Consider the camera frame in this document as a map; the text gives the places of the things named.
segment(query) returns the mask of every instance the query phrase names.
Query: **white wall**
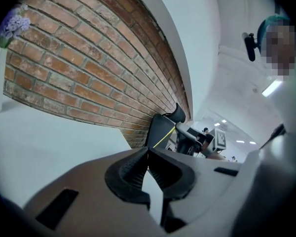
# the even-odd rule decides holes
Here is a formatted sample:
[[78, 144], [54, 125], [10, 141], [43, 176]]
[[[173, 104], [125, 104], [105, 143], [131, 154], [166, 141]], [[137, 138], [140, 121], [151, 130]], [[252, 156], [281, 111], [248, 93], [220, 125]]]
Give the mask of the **white wall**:
[[240, 150], [234, 142], [226, 139], [227, 149], [221, 152], [222, 156], [226, 157], [226, 160], [232, 161], [232, 157], [235, 156], [236, 160], [243, 163], [247, 158], [247, 154]]
[[130, 147], [118, 129], [57, 117], [4, 96], [0, 113], [0, 193], [20, 207], [83, 162]]
[[215, 78], [221, 26], [217, 0], [142, 0], [151, 11], [178, 63], [191, 118]]
[[208, 98], [206, 104], [209, 109], [226, 118], [260, 145], [268, 140], [280, 123], [275, 120], [267, 124], [259, 117], [250, 115], [236, 99], [225, 99], [216, 95]]
[[[203, 119], [201, 121], [191, 121], [188, 123], [192, 128], [202, 131], [205, 127], [207, 127], [210, 131], [214, 129], [214, 124]], [[235, 156], [236, 160], [240, 163], [243, 163], [247, 157], [247, 154], [243, 152], [240, 148], [235, 145], [236, 142], [231, 141], [227, 138], [226, 134], [226, 145], [227, 149], [221, 152], [222, 156], [225, 156], [227, 160], [232, 160], [232, 157]]]

